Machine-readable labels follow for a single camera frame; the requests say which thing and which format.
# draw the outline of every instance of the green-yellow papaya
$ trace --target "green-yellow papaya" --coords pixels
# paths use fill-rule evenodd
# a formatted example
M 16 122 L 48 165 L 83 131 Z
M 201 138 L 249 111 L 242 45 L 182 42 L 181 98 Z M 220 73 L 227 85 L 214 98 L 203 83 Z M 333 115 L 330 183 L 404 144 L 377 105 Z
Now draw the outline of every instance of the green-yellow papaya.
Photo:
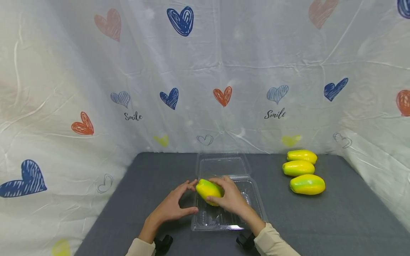
M 315 164 L 317 160 L 317 155 L 309 150 L 293 150 L 287 153 L 287 160 L 305 160 L 311 164 Z
M 314 174 L 314 165 L 308 161 L 295 160 L 282 165 L 285 175 L 298 177 L 304 174 Z
M 206 198 L 211 197 L 223 197 L 223 190 L 220 186 L 207 181 L 206 179 L 200 179 L 198 184 L 195 187 L 198 194 L 202 197 L 202 199 L 206 201 Z M 218 204 L 207 202 L 212 206 L 219 206 Z
M 326 185 L 321 177 L 305 174 L 291 179 L 290 189 L 296 194 L 317 195 L 326 189 Z

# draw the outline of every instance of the left hand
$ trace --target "left hand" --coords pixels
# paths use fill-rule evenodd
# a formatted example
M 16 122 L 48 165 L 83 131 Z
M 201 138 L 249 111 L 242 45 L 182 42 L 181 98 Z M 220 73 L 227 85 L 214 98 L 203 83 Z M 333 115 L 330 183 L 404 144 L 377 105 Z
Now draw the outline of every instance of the left hand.
M 182 195 L 187 190 L 195 191 L 194 186 L 196 182 L 196 179 L 191 183 L 189 181 L 186 181 L 179 185 L 176 189 L 171 191 L 169 195 L 147 217 L 138 238 L 149 244 L 152 244 L 157 234 L 157 230 L 162 223 L 170 220 L 178 220 L 187 215 L 197 214 L 197 207 L 182 209 L 178 203 Z
M 191 183 L 186 181 L 179 185 L 176 189 L 171 191 L 169 195 L 158 205 L 158 207 L 150 214 L 152 218 L 157 219 L 160 223 L 164 223 L 170 220 L 178 220 L 184 216 L 198 213 L 197 207 L 189 207 L 181 209 L 179 206 L 179 200 L 182 195 L 187 191 L 195 191 L 195 179 Z

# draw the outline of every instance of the black clamp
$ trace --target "black clamp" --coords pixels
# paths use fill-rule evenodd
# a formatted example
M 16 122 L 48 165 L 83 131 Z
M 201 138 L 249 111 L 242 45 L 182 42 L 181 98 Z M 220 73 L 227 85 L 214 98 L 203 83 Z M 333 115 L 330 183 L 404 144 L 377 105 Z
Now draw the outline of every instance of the black clamp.
M 250 251 L 255 247 L 255 239 L 254 234 L 252 233 L 248 238 L 246 238 L 242 233 L 236 238 L 236 242 L 245 250 Z
M 158 238 L 154 238 L 155 250 L 157 251 L 155 255 L 165 255 L 171 247 L 173 241 L 174 239 L 170 235 L 166 235 L 162 241 Z

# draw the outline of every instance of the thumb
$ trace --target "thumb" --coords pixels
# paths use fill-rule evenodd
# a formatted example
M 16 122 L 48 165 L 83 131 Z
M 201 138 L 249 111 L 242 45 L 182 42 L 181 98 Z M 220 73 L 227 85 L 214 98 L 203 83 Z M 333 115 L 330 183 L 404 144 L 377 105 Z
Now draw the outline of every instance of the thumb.
M 181 209 L 182 216 L 187 216 L 187 215 L 192 215 L 192 214 L 197 214 L 197 213 L 198 213 L 198 207 L 189 207 L 189 208 Z
M 207 198 L 206 198 L 206 201 L 207 201 L 207 202 L 211 202 L 211 203 L 215 203 L 215 204 L 218 204 L 218 205 L 221 205 L 221 203 L 222 203 L 222 198 L 220 198 L 220 197 L 207 197 Z

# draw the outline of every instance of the white backdrop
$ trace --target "white backdrop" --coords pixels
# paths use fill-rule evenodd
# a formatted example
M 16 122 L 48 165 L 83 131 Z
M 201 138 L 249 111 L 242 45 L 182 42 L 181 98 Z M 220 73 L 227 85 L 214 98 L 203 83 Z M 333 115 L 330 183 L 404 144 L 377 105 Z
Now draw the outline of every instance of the white backdrop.
M 147 151 L 339 154 L 410 230 L 410 0 L 3 0 L 0 16 L 1 255 L 73 255 Z

